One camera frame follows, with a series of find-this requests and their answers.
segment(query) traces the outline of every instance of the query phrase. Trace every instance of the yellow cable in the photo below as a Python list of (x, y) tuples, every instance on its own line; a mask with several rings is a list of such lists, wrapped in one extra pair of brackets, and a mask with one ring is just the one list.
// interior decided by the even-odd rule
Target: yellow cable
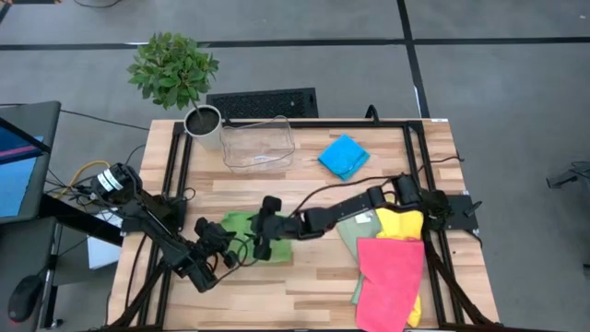
[(86, 170), (90, 166), (99, 165), (99, 164), (103, 164), (107, 168), (111, 167), (111, 164), (108, 161), (104, 161), (104, 160), (94, 160), (94, 161), (91, 161), (91, 162), (87, 163), (86, 165), (80, 167), (79, 170), (77, 170), (76, 174), (74, 174), (74, 177), (72, 178), (72, 180), (70, 181), (70, 183), (67, 185), (67, 187), (64, 188), (64, 190), (62, 190), (62, 192), (59, 193), (59, 194), (57, 194), (54, 198), (56, 198), (56, 199), (62, 198), (65, 195), (65, 193), (67, 193), (67, 191), (70, 190), (70, 188), (72, 187), (72, 184), (74, 184), (76, 182), (77, 178), (80, 176), (80, 174), (84, 170)]

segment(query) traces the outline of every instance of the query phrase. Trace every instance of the wire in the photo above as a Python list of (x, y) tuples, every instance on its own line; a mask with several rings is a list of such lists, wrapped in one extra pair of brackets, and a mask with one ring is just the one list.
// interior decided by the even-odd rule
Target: wire
[[(445, 162), (448, 160), (459, 160), (459, 162), (463, 162), (465, 161), (463, 158), (461, 158), (461, 156), (459, 155), (459, 153), (457, 153), (456, 156), (452, 156), (452, 157), (448, 157), (442, 160), (431, 160), (431, 163), (439, 163), (439, 162)], [(418, 172), (422, 171), (424, 169), (424, 165), (420, 166), (420, 168), (418, 169)]]
[(129, 296), (131, 294), (131, 283), (133, 282), (133, 276), (136, 273), (136, 266), (137, 260), (139, 259), (139, 253), (141, 252), (141, 248), (144, 247), (144, 243), (146, 242), (146, 238), (148, 237), (147, 234), (141, 238), (141, 242), (139, 243), (139, 247), (137, 247), (136, 257), (133, 259), (133, 265), (131, 266), (131, 275), (129, 276), (129, 284), (127, 285), (127, 294), (125, 295), (125, 309), (129, 307)]
[(122, 0), (115, 0), (115, 2), (113, 2), (112, 4), (109, 5), (105, 5), (105, 6), (93, 6), (93, 5), (86, 5), (86, 4), (82, 4), (81, 2), (79, 2), (78, 0), (74, 0), (75, 3), (77, 3), (80, 6), (83, 7), (88, 7), (88, 8), (110, 8), (112, 6), (117, 5), (118, 3), (120, 3)]
[(129, 153), (129, 157), (127, 157), (127, 160), (125, 161), (125, 165), (129, 163), (129, 161), (131, 160), (131, 157), (133, 157), (133, 154), (136, 153), (137, 150), (141, 149), (141, 148), (145, 148), (146, 145), (142, 144), (140, 146), (138, 146), (137, 148), (134, 148), (133, 151), (131, 151), (131, 153)]
[[(86, 210), (86, 207), (84, 207), (84, 206), (82, 206), (82, 207), (84, 208), (85, 212), (86, 212), (87, 214), (89, 214), (89, 212)], [(79, 247), (79, 246), (80, 246), (82, 243), (85, 243), (86, 241), (88, 241), (88, 240), (89, 240), (89, 238), (90, 238), (90, 237), (92, 237), (92, 235), (93, 235), (95, 232), (97, 232), (97, 231), (98, 231), (100, 228), (102, 228), (102, 227), (105, 225), (105, 223), (108, 223), (108, 221), (109, 221), (109, 220), (112, 218), (112, 215), (111, 215), (111, 216), (110, 216), (110, 217), (107, 219), (107, 218), (104, 216), (104, 213), (102, 213), (102, 211), (101, 211), (100, 213), (102, 214), (102, 219), (103, 219), (105, 222), (104, 222), (104, 223), (101, 223), (101, 224), (100, 224), (100, 225), (99, 225), (99, 226), (98, 226), (96, 229), (94, 229), (94, 231), (92, 231), (91, 233), (87, 234), (87, 236), (86, 236), (86, 237), (85, 237), (83, 240), (81, 240), (81, 241), (79, 241), (78, 243), (76, 243), (76, 244), (74, 244), (74, 245), (70, 246), (69, 248), (65, 249), (65, 251), (63, 251), (61, 254), (59, 254), (59, 255), (58, 255), (56, 258), (59, 258), (59, 257), (61, 257), (61, 256), (65, 255), (65, 254), (67, 254), (67, 253), (71, 252), (72, 250), (74, 250), (74, 249), (78, 248), (78, 247)], [(43, 272), (43, 271), (44, 271), (44, 270), (45, 270), (45, 269), (48, 267), (48, 265), (49, 265), (49, 262), (48, 262), (47, 264), (45, 264), (45, 265), (44, 265), (44, 266), (43, 266), (43, 267), (42, 267), (42, 268), (39, 270), (39, 272), (37, 272), (37, 275), (39, 276), (39, 275), (40, 275), (40, 274), (41, 274), (41, 273), (42, 273), (42, 272)]]
[(48, 184), (55, 185), (56, 187), (65, 188), (65, 185), (61, 185), (61, 184), (56, 183), (56, 182), (53, 182), (53, 181), (51, 181), (49, 179), (45, 179), (45, 182), (48, 183)]
[(387, 181), (389, 181), (389, 179), (391, 179), (392, 177), (393, 176), (371, 176), (371, 177), (364, 178), (362, 180), (358, 180), (358, 181), (347, 183), (347, 184), (330, 184), (330, 185), (326, 185), (326, 186), (323, 186), (321, 188), (315, 189), (309, 195), (307, 195), (305, 198), (303, 198), (303, 200), (301, 201), (301, 203), (297, 207), (295, 207), (295, 209), (293, 210), (293, 212), (291, 212), (291, 214), (289, 215), (289, 217), (293, 217), (297, 212), (299, 212), (300, 208), (310, 198), (312, 198), (312, 196), (314, 196), (315, 194), (320, 193), (320, 192), (322, 192), (322, 191), (324, 191), (326, 189), (332, 189), (332, 188), (338, 188), (338, 187), (345, 187), (345, 186), (350, 186), (350, 185), (362, 184), (362, 183), (367, 182), (367, 181), (370, 181), (370, 180), (383, 180), (383, 179), (387, 179)]
[[(84, 179), (76, 182), (75, 184), (72, 184), (70, 186), (67, 186), (66, 188), (72, 190), (72, 189), (76, 188), (77, 185), (82, 184), (83, 182), (88, 181), (88, 180), (92, 179), (95, 176), (96, 175), (92, 175), (92, 176), (86, 177), (86, 178), (84, 178)], [(44, 194), (50, 194), (50, 193), (52, 193), (52, 192), (54, 192), (56, 190), (60, 190), (60, 189), (63, 189), (61, 185), (59, 185), (59, 187), (57, 187), (57, 188), (53, 188), (53, 189), (50, 189), (50, 190), (44, 192)]]
[(191, 196), (191, 198), (186, 198), (186, 197), (184, 198), (185, 201), (190, 201), (191, 199), (195, 198), (195, 196), (196, 196), (196, 190), (194, 188), (192, 188), (192, 187), (186, 187), (186, 188), (184, 188), (184, 192), (186, 192), (187, 190), (192, 190), (193, 191), (193, 195)]
[(58, 182), (58, 183), (60, 183), (60, 185), (62, 185), (62, 186), (64, 186), (64, 187), (66, 187), (66, 185), (65, 185), (65, 184), (62, 182), (62, 180), (60, 180), (60, 179), (57, 177), (57, 175), (55, 175), (55, 173), (54, 173), (54, 172), (52, 172), (52, 170), (50, 170), (50, 169), (49, 169), (49, 167), (47, 168), (47, 171), (49, 171), (49, 173), (50, 173), (51, 175), (53, 175), (53, 177), (55, 178), (55, 180), (57, 180), (57, 182)]
[(53, 174), (53, 172), (52, 172), (51, 170), (49, 170), (49, 169), (48, 169), (48, 170), (49, 170), (49, 172), (50, 172), (50, 173), (51, 173), (53, 176), (55, 176), (55, 179), (57, 179), (57, 181), (59, 181), (61, 184), (64, 184), (64, 187), (65, 187), (65, 188), (64, 188), (64, 190), (62, 190), (62, 192), (61, 192), (61, 193), (59, 193), (58, 195), (56, 195), (54, 198), (55, 198), (55, 199), (60, 199), (60, 198), (62, 198), (62, 197), (64, 196), (64, 194), (65, 194), (65, 193), (66, 193), (68, 190), (70, 190), (70, 189), (71, 189), (71, 187), (72, 187), (72, 184), (74, 183), (74, 181), (75, 181), (75, 180), (77, 180), (77, 178), (80, 176), (80, 174), (81, 174), (81, 173), (82, 173), (84, 170), (86, 170), (88, 167), (91, 167), (91, 166), (94, 166), (94, 165), (99, 165), (99, 164), (104, 164), (104, 165), (107, 167), (107, 169), (108, 169), (109, 167), (111, 167), (111, 164), (110, 164), (109, 162), (105, 161), (105, 160), (94, 160), (94, 161), (91, 161), (91, 162), (87, 163), (86, 165), (84, 165), (84, 166), (80, 167), (80, 169), (76, 171), (76, 174), (74, 174), (74, 177), (72, 178), (72, 180), (70, 180), (70, 183), (69, 183), (68, 185), (65, 185), (63, 182), (61, 182), (59, 179), (57, 179), (57, 177), (55, 176), (55, 174)]
[(250, 265), (245, 265), (245, 264), (244, 264), (244, 263), (245, 263), (245, 261), (246, 261), (246, 258), (248, 257), (248, 245), (247, 245), (247, 244), (248, 244), (248, 242), (251, 242), (253, 239), (254, 239), (254, 238), (250, 238), (250, 239), (248, 239), (248, 240), (244, 241), (244, 240), (241, 240), (241, 239), (232, 238), (232, 240), (234, 240), (234, 241), (238, 241), (238, 242), (242, 243), (242, 245), (240, 245), (240, 248), (238, 248), (238, 252), (236, 253), (236, 255), (238, 255), (238, 256), (239, 256), (239, 255), (240, 255), (240, 251), (241, 251), (242, 249), (245, 249), (245, 254), (244, 254), (243, 258), (242, 258), (242, 261), (241, 261), (241, 262), (238, 262), (238, 266), (236, 266), (236, 267), (232, 268), (231, 270), (229, 270), (228, 272), (226, 272), (224, 275), (222, 275), (221, 277), (219, 277), (217, 280), (215, 280), (215, 281), (213, 282), (213, 284), (211, 284), (211, 285), (210, 285), (210, 287), (211, 287), (211, 288), (215, 287), (215, 286), (216, 286), (217, 284), (219, 284), (219, 283), (220, 283), (220, 282), (221, 282), (223, 279), (225, 279), (226, 277), (228, 277), (228, 276), (229, 276), (230, 274), (232, 274), (233, 272), (237, 271), (237, 270), (238, 270), (238, 268), (240, 268), (240, 267), (248, 267), (248, 266), (250, 266), (250, 265), (253, 265), (255, 262), (257, 262), (257, 261), (258, 261), (258, 259), (255, 259), (255, 260), (254, 260), (252, 263), (250, 263)]
[[(26, 104), (26, 103), (0, 103), (0, 107), (4, 107), (4, 106), (22, 106), (22, 105), (28, 105), (28, 104)], [(92, 119), (92, 120), (96, 120), (96, 121), (101, 121), (101, 122), (104, 122), (104, 123), (107, 123), (107, 124), (111, 124), (111, 125), (122, 125), (122, 126), (126, 126), (126, 127), (129, 127), (129, 128), (134, 128), (134, 129), (149, 131), (149, 128), (145, 128), (145, 127), (141, 127), (141, 126), (133, 125), (133, 124), (124, 124), (124, 123), (119, 123), (119, 122), (116, 122), (116, 121), (101, 119), (99, 117), (92, 116), (92, 115), (86, 115), (86, 114), (83, 114), (83, 113), (66, 111), (66, 110), (61, 110), (60, 112), (68, 113), (68, 114), (73, 114), (73, 115), (77, 115), (77, 116), (82, 116), (82, 117), (86, 117), (88, 119)]]
[(211, 263), (206, 262), (206, 265), (209, 267), (209, 269), (211, 270), (211, 272), (215, 273), (215, 270), (218, 269), (218, 261), (219, 261), (219, 257), (217, 254), (213, 255), (213, 258), (215, 258), (215, 263), (213, 263), (213, 265), (211, 265)]
[(96, 116), (86, 115), (86, 114), (83, 114), (83, 113), (71, 112), (71, 111), (66, 111), (66, 110), (62, 110), (62, 112), (63, 113), (68, 113), (68, 114), (77, 115), (77, 116), (86, 117), (88, 119), (92, 119), (92, 120), (96, 120), (96, 121), (101, 121), (101, 122), (104, 122), (104, 123), (107, 123), (107, 124), (122, 125), (122, 126), (130, 127), (130, 128), (134, 128), (134, 129), (149, 131), (149, 128), (140, 127), (138, 125), (118, 123), (116, 121), (101, 119), (101, 118), (96, 117)]

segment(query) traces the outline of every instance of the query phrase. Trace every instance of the green cloth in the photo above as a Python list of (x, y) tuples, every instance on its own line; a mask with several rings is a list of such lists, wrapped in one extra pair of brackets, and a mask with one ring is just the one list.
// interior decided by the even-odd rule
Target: green cloth
[[(248, 219), (255, 215), (255, 212), (243, 212), (243, 211), (231, 211), (226, 213), (223, 220), (220, 222), (221, 227), (223, 227), (226, 231), (235, 231), (236, 232), (236, 239), (247, 241), (249, 238), (245, 235), (246, 233), (252, 234), (250, 230), (250, 225), (252, 224), (251, 221)], [(239, 241), (232, 241), (230, 243), (230, 250), (238, 253), (238, 249), (242, 243)], [(252, 241), (246, 244), (246, 248), (248, 249), (248, 256), (246, 257), (246, 263), (253, 261), (253, 253), (254, 253), (254, 244)], [(283, 263), (289, 262), (293, 257), (293, 253), (291, 252), (291, 241), (289, 240), (271, 240), (270, 241), (270, 249), (272, 250), (270, 259), (268, 261), (260, 260), (258, 263)], [(240, 253), (240, 258), (243, 257), (243, 251)]]
[[(338, 224), (336, 225), (336, 229), (338, 230), (338, 233), (340, 233), (342, 241), (344, 241), (344, 244), (347, 246), (350, 253), (357, 262), (359, 262), (359, 254), (357, 252), (357, 238), (373, 238), (377, 236), (378, 232), (381, 231), (381, 222), (379, 222), (377, 213), (375, 213), (374, 210), (365, 212), (364, 215), (365, 217), (370, 219), (369, 222), (358, 223), (357, 218), (352, 217), (344, 221), (338, 222)], [(363, 279), (364, 277), (360, 275), (359, 281), (357, 282), (357, 287), (354, 289), (354, 294), (350, 299), (350, 301), (354, 304), (357, 304), (359, 302)]]

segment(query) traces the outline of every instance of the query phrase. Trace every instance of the green leaves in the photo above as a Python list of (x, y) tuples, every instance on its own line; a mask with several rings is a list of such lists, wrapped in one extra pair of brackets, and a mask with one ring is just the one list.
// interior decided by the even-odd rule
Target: green leaves
[(170, 77), (165, 77), (165, 78), (161, 78), (159, 80), (159, 84), (162, 87), (166, 87), (166, 88), (170, 88), (176, 85), (176, 80), (170, 78)]
[(150, 86), (144, 86), (141, 90), (141, 95), (144, 99), (149, 98), (149, 96), (151, 95), (151, 91), (152, 91), (152, 87)]
[(199, 99), (199, 97), (196, 95), (196, 90), (193, 87), (188, 87), (188, 94), (193, 100)]
[(215, 78), (218, 65), (213, 54), (199, 52), (196, 41), (166, 32), (154, 34), (140, 46), (127, 71), (129, 83), (137, 85), (144, 99), (151, 97), (167, 110), (174, 105), (181, 110), (211, 89), (209, 77)]
[(173, 106), (178, 98), (178, 88), (172, 88), (166, 95), (166, 103)]

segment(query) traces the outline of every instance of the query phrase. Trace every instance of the pink cloth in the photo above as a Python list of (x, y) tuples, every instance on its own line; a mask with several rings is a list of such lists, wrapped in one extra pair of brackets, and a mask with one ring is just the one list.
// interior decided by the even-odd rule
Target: pink cloth
[(402, 331), (422, 278), (424, 243), (359, 238), (362, 282), (357, 326), (369, 332)]

